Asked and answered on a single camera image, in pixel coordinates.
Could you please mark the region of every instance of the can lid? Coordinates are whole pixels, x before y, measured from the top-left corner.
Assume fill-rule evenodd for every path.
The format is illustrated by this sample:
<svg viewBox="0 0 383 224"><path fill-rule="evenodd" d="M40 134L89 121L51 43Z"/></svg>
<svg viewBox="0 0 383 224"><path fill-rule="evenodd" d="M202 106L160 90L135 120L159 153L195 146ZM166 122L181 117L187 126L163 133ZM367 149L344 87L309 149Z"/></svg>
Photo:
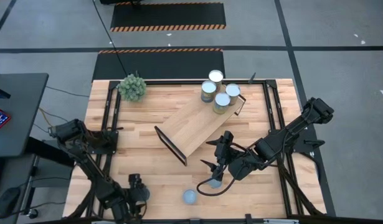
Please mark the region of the can lid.
<svg viewBox="0 0 383 224"><path fill-rule="evenodd" d="M213 93L216 91L216 84L212 81L206 80L202 83L202 90L206 93Z"/></svg>
<svg viewBox="0 0 383 224"><path fill-rule="evenodd" d="M239 96L240 95L240 87L237 84L228 84L226 87L226 93L229 96Z"/></svg>
<svg viewBox="0 0 383 224"><path fill-rule="evenodd" d="M209 79L213 82L220 82L223 80L223 73L219 70L212 70L209 72Z"/></svg>
<svg viewBox="0 0 383 224"><path fill-rule="evenodd" d="M219 106L227 106L230 103L230 96L227 93L218 93L215 97L215 102Z"/></svg>

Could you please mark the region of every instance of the black and orange striped mat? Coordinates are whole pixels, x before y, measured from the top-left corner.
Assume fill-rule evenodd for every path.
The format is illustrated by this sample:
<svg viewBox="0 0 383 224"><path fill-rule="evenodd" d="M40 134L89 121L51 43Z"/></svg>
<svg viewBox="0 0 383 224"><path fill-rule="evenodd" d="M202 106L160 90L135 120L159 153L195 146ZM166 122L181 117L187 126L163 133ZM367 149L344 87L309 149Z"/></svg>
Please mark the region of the black and orange striped mat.
<svg viewBox="0 0 383 224"><path fill-rule="evenodd" d="M116 4L112 32L225 29L223 3L144 3L133 9L130 2Z"/></svg>
<svg viewBox="0 0 383 224"><path fill-rule="evenodd" d="M217 48L164 48L102 50L93 80L123 79L136 70L143 78L207 78L212 70L224 72L223 51Z"/></svg>

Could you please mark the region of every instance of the hazard stripe tape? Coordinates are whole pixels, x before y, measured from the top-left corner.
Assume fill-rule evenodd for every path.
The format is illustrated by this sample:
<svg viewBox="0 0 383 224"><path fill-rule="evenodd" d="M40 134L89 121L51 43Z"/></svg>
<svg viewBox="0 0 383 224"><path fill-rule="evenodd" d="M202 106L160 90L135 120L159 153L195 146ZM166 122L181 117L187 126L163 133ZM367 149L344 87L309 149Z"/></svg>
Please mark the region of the hazard stripe tape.
<svg viewBox="0 0 383 224"><path fill-rule="evenodd" d="M130 5L130 2L119 2L116 5ZM222 2L172 2L172 3L141 3L141 5L165 5L165 4L223 4Z"/></svg>
<svg viewBox="0 0 383 224"><path fill-rule="evenodd" d="M222 51L220 48L191 48L191 49L133 49L133 50L101 50L99 54L112 53L153 53L153 52L211 52Z"/></svg>
<svg viewBox="0 0 383 224"><path fill-rule="evenodd" d="M225 29L224 24L208 25L169 25L169 26L135 26L135 27L112 27L111 32L136 32L136 31L166 31L166 30L215 30Z"/></svg>

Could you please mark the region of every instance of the black desk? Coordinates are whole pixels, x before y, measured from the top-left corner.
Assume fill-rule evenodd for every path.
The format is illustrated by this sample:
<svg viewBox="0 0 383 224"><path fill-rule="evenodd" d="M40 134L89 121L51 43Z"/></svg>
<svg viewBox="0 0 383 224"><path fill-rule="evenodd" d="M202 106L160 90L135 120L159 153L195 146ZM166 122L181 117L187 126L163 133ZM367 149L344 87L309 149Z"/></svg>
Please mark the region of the black desk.
<svg viewBox="0 0 383 224"><path fill-rule="evenodd" d="M0 158L5 160L0 196L8 188L33 179L39 157L73 167L73 160L66 153L29 137L48 77L46 73L0 75L0 89L11 95L10 99L0 99L0 109L11 116L0 129ZM14 212L30 207L35 191L32 184L22 186ZM15 223L17 218L18 215L13 215L0 223Z"/></svg>

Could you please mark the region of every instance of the wooden board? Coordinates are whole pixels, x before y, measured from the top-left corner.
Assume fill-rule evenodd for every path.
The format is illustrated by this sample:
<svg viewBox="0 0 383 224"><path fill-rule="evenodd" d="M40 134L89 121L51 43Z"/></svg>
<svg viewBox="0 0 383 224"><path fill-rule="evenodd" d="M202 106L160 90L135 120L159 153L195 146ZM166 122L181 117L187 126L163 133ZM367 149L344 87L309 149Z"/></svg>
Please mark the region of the wooden board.
<svg viewBox="0 0 383 224"><path fill-rule="evenodd" d="M85 122L88 129L99 130L103 119L105 99L109 81L94 81ZM300 115L300 107L291 79L277 80L285 123ZM229 118L208 140L217 139L225 130L234 135L234 142L249 146L258 138L267 135L270 129L261 85L241 85L241 94L247 99L239 116ZM143 182L151 191L148 211L144 219L179 218L244 218L251 213L253 218L283 218L285 210L278 171L268 167L254 171L241 181L236 181L228 192L219 197L198 195L195 205L182 202L182 194L187 189L209 178L209 168L200 159L215 162L214 146L202 144L187 159L184 167L159 140L155 125L165 122L172 114L184 106L190 96L200 92L200 85L155 85L148 86L143 104L121 102L118 127L120 131L118 152L113 157L110 175L122 186L128 186L128 174L140 173ZM272 104L274 97L270 92ZM279 127L275 113L276 126ZM321 189L317 180L314 163L294 154L296 175L301 189L311 202L325 212ZM232 177L226 171L223 187L212 190L203 186L206 192L218 192L229 184ZM90 187L83 172L76 167L64 209L64 216L71 214L82 201ZM290 188L291 206L296 213L295 199ZM105 218L111 218L105 212Z"/></svg>
<svg viewBox="0 0 383 224"><path fill-rule="evenodd" d="M204 103L201 93L197 93L191 96L188 104L158 127L187 158L225 123L242 103L243 101L237 98L237 102L229 106L224 114L217 114L213 110L214 102Z"/></svg>

